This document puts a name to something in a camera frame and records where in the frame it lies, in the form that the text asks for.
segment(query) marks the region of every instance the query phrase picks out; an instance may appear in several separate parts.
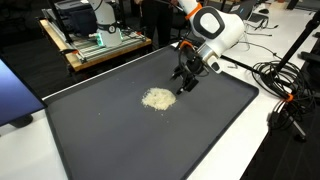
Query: computer monitor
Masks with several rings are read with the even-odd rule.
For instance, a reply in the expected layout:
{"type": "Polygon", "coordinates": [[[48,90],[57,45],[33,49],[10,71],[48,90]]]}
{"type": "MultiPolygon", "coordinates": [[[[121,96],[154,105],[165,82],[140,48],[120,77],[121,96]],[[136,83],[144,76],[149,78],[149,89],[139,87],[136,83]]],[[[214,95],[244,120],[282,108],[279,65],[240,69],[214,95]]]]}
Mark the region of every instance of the computer monitor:
{"type": "Polygon", "coordinates": [[[31,114],[45,107],[45,103],[0,56],[0,126],[26,126],[32,122],[31,114]]]}

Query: white table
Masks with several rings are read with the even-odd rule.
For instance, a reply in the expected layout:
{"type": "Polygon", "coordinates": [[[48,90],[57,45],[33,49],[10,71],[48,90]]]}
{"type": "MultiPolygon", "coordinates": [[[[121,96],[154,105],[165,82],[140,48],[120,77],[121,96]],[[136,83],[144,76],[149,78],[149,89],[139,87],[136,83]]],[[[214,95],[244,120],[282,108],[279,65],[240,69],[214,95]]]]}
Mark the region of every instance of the white table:
{"type": "MultiPolygon", "coordinates": [[[[248,35],[249,42],[268,47],[282,57],[311,18],[307,11],[270,9],[269,26],[278,24],[279,27],[261,31],[272,34],[272,37],[248,35]]],[[[309,37],[298,53],[310,51],[315,42],[316,38],[309,37]]],[[[250,50],[246,49],[245,44],[239,44],[224,55],[250,66],[273,60],[272,54],[262,48],[251,46],[250,50]]],[[[290,62],[301,67],[304,61],[294,55],[290,62]]],[[[245,69],[228,68],[232,64],[223,60],[220,65],[225,72],[257,86],[245,69]]],[[[230,126],[189,179],[239,179],[265,138],[268,132],[267,116],[278,101],[260,88],[257,98],[230,126]]],[[[33,116],[35,120],[24,128],[15,129],[9,125],[0,128],[0,179],[67,179],[45,112],[40,111],[33,116]]]]}

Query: white device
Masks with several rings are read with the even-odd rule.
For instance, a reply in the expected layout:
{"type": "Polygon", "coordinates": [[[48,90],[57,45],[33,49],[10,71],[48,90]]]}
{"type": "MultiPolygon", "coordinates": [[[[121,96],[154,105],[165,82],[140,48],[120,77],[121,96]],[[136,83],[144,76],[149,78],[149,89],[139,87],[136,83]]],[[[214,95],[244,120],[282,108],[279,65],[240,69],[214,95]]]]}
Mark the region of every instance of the white device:
{"type": "Polygon", "coordinates": [[[202,62],[220,73],[217,60],[244,33],[242,20],[235,14],[226,14],[211,6],[201,7],[196,0],[178,1],[184,12],[188,14],[194,35],[205,39],[197,50],[202,62]]]}
{"type": "Polygon", "coordinates": [[[104,0],[88,0],[97,18],[96,38],[99,46],[114,47],[122,43],[120,29],[111,5],[104,0]]]}

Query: person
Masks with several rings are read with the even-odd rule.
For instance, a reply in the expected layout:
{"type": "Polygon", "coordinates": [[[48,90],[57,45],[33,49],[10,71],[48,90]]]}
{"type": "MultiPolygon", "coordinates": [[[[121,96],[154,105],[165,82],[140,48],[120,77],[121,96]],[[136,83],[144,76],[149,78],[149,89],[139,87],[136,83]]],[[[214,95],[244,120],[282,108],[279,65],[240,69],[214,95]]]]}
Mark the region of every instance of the person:
{"type": "Polygon", "coordinates": [[[173,5],[178,0],[134,0],[140,5],[141,27],[145,27],[145,36],[153,41],[157,28],[159,48],[167,46],[170,42],[171,25],[173,17],[173,5]]]}

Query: black tray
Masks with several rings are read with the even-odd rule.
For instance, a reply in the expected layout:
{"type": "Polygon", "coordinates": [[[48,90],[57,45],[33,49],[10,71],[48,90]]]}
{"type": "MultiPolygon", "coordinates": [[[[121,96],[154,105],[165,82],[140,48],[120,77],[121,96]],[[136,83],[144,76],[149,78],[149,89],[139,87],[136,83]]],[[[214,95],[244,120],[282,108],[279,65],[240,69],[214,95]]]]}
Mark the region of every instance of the black tray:
{"type": "Polygon", "coordinates": [[[49,124],[70,179],[184,179],[257,96],[226,73],[199,78],[166,111],[141,104],[169,81],[177,53],[167,47],[46,100],[49,124]]]}

